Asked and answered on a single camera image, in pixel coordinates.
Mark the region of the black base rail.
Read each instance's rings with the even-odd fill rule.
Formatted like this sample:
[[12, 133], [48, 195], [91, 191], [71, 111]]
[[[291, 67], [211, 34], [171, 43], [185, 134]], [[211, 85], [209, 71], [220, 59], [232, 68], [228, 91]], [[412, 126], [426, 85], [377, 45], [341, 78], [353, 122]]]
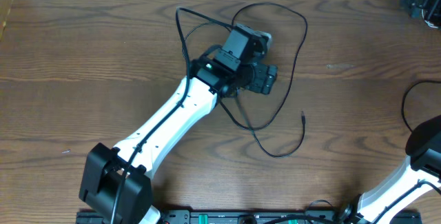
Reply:
[[[191, 212], [189, 210], [170, 210], [163, 213], [158, 223], [167, 224], [239, 224], [239, 223], [266, 223], [276, 218], [288, 215], [314, 216], [333, 221], [335, 212], [331, 210], [308, 210], [304, 212]], [[77, 212], [76, 224], [104, 224], [109, 223], [96, 212]], [[305, 220], [291, 220], [282, 223], [309, 223]], [[419, 212], [403, 211], [398, 213], [392, 220], [392, 224], [422, 224]]]

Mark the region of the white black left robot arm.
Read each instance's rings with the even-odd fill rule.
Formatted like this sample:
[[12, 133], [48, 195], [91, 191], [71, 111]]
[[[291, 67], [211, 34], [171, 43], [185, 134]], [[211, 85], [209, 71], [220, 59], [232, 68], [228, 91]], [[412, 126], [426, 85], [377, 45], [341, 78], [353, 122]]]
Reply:
[[268, 95], [277, 67], [262, 59], [269, 33], [236, 24], [224, 45], [209, 47], [189, 64], [168, 101], [137, 131], [108, 148], [99, 143], [87, 155], [79, 198], [110, 223], [157, 223], [151, 181], [185, 133], [239, 88]]

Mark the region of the brown cardboard side panel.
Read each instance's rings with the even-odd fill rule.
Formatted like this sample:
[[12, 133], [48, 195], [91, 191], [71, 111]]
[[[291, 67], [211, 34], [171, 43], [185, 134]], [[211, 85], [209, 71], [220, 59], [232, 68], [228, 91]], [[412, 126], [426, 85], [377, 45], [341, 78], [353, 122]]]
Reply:
[[0, 0], [0, 37], [6, 28], [7, 18], [10, 14], [13, 0]]

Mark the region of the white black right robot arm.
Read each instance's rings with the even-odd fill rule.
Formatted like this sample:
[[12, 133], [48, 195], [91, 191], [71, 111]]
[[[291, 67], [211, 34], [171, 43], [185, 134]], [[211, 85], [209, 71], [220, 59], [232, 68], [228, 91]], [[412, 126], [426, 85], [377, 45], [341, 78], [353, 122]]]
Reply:
[[[440, 30], [440, 0], [400, 0], [400, 5], [411, 18], [422, 19], [430, 28]], [[440, 84], [440, 80], [416, 81], [403, 94], [400, 114], [411, 132], [404, 161], [379, 185], [357, 196], [334, 223], [391, 223], [401, 210], [428, 191], [440, 195], [440, 115], [411, 128], [404, 113], [408, 93], [423, 83]]]

